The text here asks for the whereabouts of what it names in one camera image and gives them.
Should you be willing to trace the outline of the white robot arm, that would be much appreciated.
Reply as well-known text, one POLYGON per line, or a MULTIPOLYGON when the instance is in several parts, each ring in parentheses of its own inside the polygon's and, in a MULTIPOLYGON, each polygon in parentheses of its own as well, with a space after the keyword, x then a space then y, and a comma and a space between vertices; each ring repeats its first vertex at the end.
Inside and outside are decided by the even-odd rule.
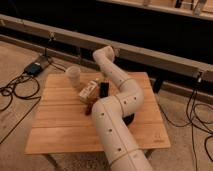
POLYGON ((153 171, 123 119, 142 106, 143 90, 135 79, 113 63, 115 52, 106 46, 93 52, 101 71, 119 93, 99 99, 92 107, 92 120, 111 171, 153 171))

